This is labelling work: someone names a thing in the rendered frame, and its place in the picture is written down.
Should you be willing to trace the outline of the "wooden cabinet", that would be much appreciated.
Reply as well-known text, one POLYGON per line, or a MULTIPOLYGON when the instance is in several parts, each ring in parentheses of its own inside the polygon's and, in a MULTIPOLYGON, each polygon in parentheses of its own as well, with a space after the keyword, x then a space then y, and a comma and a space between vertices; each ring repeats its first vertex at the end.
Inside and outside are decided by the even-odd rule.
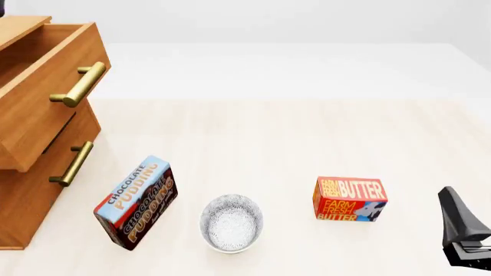
MULTIPOLYGON (((54 23, 48 16, 9 15, 0 18, 0 44, 16 41, 18 38, 25 36, 30 31, 44 24, 54 23)), ((56 138, 61 134, 67 124, 70 123, 71 119, 73 119, 74 115, 75 112, 61 128, 56 137, 48 144, 48 147, 42 154, 48 151, 56 138)), ((32 167, 27 172, 18 172, 14 169, 0 169, 0 250, 24 249, 21 246, 18 234, 15 234, 16 214, 18 213, 16 208, 21 201, 23 191, 26 190, 22 184, 24 182, 23 178, 28 175, 32 167)))

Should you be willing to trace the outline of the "chocolate pudding box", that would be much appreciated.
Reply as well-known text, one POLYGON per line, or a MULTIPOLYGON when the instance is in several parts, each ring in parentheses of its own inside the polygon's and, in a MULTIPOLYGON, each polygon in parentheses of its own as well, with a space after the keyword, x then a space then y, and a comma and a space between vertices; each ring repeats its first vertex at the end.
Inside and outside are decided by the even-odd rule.
POLYGON ((134 250, 178 196, 170 164, 148 156, 94 209, 116 245, 134 250))

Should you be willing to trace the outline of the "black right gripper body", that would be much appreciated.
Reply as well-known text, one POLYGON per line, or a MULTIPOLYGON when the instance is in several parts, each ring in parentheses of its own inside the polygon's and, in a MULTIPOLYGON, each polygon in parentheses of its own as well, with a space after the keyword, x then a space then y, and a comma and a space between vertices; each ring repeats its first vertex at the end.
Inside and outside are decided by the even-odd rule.
POLYGON ((491 245, 483 241, 491 235, 471 235, 443 239, 443 252, 450 266, 491 271, 491 245))

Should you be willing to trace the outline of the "open wooden drawer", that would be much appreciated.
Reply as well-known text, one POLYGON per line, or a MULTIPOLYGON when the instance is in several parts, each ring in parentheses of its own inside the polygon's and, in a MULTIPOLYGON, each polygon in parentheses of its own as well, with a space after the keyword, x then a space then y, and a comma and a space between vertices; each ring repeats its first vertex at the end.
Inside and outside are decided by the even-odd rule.
POLYGON ((49 100, 66 94, 83 76, 78 67, 110 60, 95 23, 40 25, 0 44, 0 169, 27 172, 79 105, 49 100))

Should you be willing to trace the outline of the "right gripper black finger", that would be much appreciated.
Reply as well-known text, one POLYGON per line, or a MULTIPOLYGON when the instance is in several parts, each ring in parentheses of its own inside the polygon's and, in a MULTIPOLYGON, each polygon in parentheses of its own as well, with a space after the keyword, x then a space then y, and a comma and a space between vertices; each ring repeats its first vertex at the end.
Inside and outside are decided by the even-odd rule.
POLYGON ((443 216, 444 248, 451 243, 481 242, 491 236, 491 229, 467 208, 454 188, 442 188, 438 198, 443 216))

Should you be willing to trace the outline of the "closed wooden drawer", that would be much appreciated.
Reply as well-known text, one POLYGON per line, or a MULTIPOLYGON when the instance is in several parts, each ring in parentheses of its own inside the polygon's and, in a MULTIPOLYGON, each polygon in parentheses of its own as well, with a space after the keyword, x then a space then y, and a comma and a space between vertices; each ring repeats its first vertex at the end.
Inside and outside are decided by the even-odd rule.
POLYGON ((84 142, 94 142, 101 131, 97 118, 87 100, 77 108, 73 119, 56 138, 48 151, 41 155, 22 183, 21 201, 16 208, 15 234, 21 246, 26 248, 40 227, 50 208, 64 187, 48 181, 50 176, 62 176, 70 165, 76 152, 72 146, 82 146, 84 142))

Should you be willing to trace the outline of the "patterned grey bowl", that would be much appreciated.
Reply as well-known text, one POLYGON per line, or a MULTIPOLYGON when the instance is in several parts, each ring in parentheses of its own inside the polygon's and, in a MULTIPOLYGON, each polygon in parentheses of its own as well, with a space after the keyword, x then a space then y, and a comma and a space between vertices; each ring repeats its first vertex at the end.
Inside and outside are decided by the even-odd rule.
POLYGON ((199 230, 206 243, 226 255, 251 248, 263 227, 262 210, 244 195, 221 195, 209 202, 199 217, 199 230))

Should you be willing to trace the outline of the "red butter box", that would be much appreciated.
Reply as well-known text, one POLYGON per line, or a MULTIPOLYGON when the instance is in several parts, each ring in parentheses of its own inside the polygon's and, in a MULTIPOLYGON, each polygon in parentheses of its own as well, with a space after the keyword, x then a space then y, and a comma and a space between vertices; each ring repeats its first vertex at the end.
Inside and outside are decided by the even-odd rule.
POLYGON ((319 176, 312 201, 318 220, 374 222, 388 197, 379 179, 319 176))

